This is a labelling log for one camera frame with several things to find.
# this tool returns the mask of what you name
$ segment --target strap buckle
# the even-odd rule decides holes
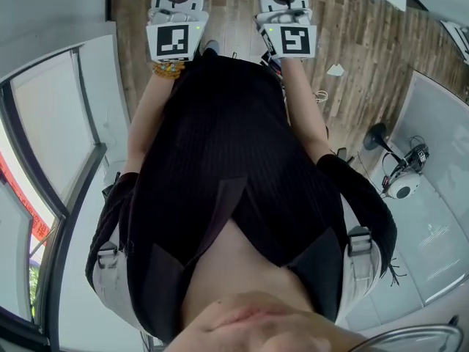
[[[372,252],[372,234],[367,227],[357,226],[349,232],[349,257]]]
[[[367,227],[357,226],[349,232],[348,255],[352,260],[355,281],[373,277],[372,235]]]
[[[106,241],[97,253],[97,265],[99,268],[114,268],[116,260],[114,259],[117,255],[117,246],[110,241]]]

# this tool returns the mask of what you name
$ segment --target window frame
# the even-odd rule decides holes
[[[83,83],[80,47],[79,45],[58,51],[28,65],[0,83],[0,119],[3,122],[7,138],[34,190],[58,219],[57,227],[48,237],[40,266],[36,292],[36,317],[32,322],[27,321],[0,307],[0,337],[34,351],[60,351],[59,302],[67,252],[81,206],[106,154],[106,145],[100,141],[97,135]],[[92,132],[94,148],[73,186],[68,201],[63,203],[45,176],[29,144],[15,104],[11,81],[28,69],[66,52],[70,52],[73,61],[77,88],[81,93],[81,102]]]

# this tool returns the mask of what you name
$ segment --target wooden floor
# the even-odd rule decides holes
[[[119,61],[125,97],[132,117],[151,74],[147,37],[150,0],[112,0],[117,22]],[[252,18],[257,0],[205,0],[210,13],[202,45],[210,39],[222,54],[257,62],[265,45]],[[329,99],[321,104],[334,149],[361,152],[368,169],[377,153],[362,151],[370,125],[385,122],[392,130],[407,93],[412,71],[429,76],[467,100],[469,67],[438,21],[426,12],[393,8],[384,0],[310,0],[318,26],[317,56],[304,62],[313,91],[323,89]],[[341,64],[342,77],[327,75]],[[354,165],[362,170],[360,164]]]

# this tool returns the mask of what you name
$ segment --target beaded bracelet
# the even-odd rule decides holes
[[[176,79],[185,68],[183,62],[154,62],[153,73],[167,79]]]

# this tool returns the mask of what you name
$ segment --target electrical cable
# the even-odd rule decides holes
[[[316,97],[316,103],[324,103],[329,98],[328,92],[324,90],[316,91],[314,96]]]
[[[360,154],[358,153],[358,151],[357,151],[357,158],[358,158],[358,160],[360,161],[360,164],[361,164],[361,166],[363,167],[363,170],[365,171],[366,176],[368,177],[368,180],[370,180],[370,182],[374,185],[374,187],[376,188],[376,190],[379,192],[380,195],[383,194],[383,191],[380,190],[380,189],[376,186],[376,184],[373,182],[371,176],[369,175],[368,171],[366,171],[366,168],[365,168],[363,162],[361,161]]]
[[[415,146],[412,146],[412,141],[416,139],[417,141],[419,141],[421,144],[425,144],[425,139],[422,137],[422,136],[419,136],[418,134],[415,135],[415,136],[411,136],[409,138],[409,146],[410,146],[410,149],[412,150]]]
[[[391,156],[392,156],[392,154],[391,154],[390,152],[387,152],[385,155],[383,155],[383,158],[381,159],[381,167],[383,168],[384,174],[385,174],[387,177],[390,177],[390,176],[386,173],[386,170],[384,169],[384,160],[385,160],[386,156],[388,156],[388,155],[391,155]]]
[[[396,274],[396,271],[394,269],[395,268],[401,268],[401,266],[393,265],[392,262],[396,259],[397,259],[396,257],[393,258],[389,263],[389,269],[390,269],[391,275],[393,277],[393,280],[391,282],[391,286],[393,286],[395,284],[400,285],[399,280],[397,278],[402,278],[403,276],[407,276],[407,274],[401,274],[401,275]]]

